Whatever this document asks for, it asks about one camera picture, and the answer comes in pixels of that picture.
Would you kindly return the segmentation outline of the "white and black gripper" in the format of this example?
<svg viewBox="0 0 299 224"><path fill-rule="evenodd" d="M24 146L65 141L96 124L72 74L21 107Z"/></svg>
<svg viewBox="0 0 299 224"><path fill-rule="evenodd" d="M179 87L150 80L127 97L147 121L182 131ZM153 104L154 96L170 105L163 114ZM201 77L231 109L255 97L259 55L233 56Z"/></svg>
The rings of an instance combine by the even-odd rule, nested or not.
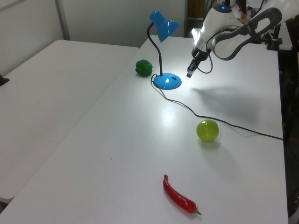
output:
<svg viewBox="0 0 299 224"><path fill-rule="evenodd" d="M200 62L205 61L209 55L206 44L210 38L210 32L205 27L202 27L193 28L191 34L194 39L194 47L192 49L193 59L187 68L187 77L192 77Z"/></svg>

